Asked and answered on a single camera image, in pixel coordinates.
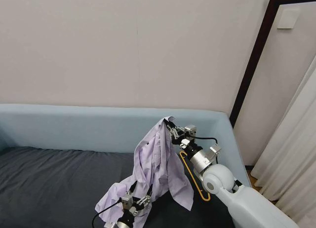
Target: white spherical joint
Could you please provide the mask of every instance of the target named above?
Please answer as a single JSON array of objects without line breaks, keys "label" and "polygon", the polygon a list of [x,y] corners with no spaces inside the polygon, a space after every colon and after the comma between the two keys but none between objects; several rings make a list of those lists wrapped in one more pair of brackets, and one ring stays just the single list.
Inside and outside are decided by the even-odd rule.
[{"label": "white spherical joint", "polygon": [[203,187],[212,194],[217,194],[221,187],[231,191],[234,181],[232,172],[221,164],[211,165],[203,173]]}]

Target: cloth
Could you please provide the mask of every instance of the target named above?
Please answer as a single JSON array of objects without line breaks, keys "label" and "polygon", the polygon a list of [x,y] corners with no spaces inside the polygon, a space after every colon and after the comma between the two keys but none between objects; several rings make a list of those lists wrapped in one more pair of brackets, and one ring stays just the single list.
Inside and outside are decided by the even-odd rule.
[{"label": "cloth", "polygon": [[[152,202],[169,190],[177,203],[191,210],[193,189],[184,174],[182,162],[173,149],[170,134],[163,119],[137,145],[134,152],[133,174],[120,183],[114,183],[97,203],[95,210],[100,212],[114,204],[125,195],[135,181],[137,181],[137,186],[133,196],[142,198],[146,195],[149,186],[153,184]],[[135,228],[143,227],[151,207],[152,205],[149,204],[135,217]],[[122,215],[122,204],[119,203],[100,214],[100,218],[105,222],[116,222]]]}]

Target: dark gray cushion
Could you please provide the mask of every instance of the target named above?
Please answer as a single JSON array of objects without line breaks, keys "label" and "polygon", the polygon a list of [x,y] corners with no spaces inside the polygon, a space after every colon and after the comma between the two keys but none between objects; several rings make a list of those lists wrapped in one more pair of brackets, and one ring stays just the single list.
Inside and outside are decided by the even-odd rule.
[{"label": "dark gray cushion", "polygon": [[[1,228],[89,228],[95,204],[131,175],[133,154],[10,148],[0,155]],[[97,218],[95,227],[104,223]],[[166,193],[153,203],[145,227],[234,227],[225,205],[203,202],[192,211]]]}]

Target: white wall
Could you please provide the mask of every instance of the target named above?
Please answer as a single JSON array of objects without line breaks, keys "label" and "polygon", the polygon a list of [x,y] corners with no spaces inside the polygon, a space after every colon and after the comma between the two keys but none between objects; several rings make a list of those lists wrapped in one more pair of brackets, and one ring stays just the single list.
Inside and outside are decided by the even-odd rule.
[{"label": "white wall", "polygon": [[0,0],[0,102],[230,112],[268,0]]},{"label": "white wall", "polygon": [[[299,7],[292,30],[278,30],[283,8]],[[316,3],[282,6],[272,26],[234,132],[244,163],[256,162],[316,54]]]}]

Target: white curtain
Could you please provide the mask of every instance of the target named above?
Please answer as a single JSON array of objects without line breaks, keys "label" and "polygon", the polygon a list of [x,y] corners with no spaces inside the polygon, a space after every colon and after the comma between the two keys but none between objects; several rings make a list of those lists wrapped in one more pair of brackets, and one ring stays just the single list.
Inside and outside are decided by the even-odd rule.
[{"label": "white curtain", "polygon": [[316,228],[316,57],[251,175],[300,228]]}]

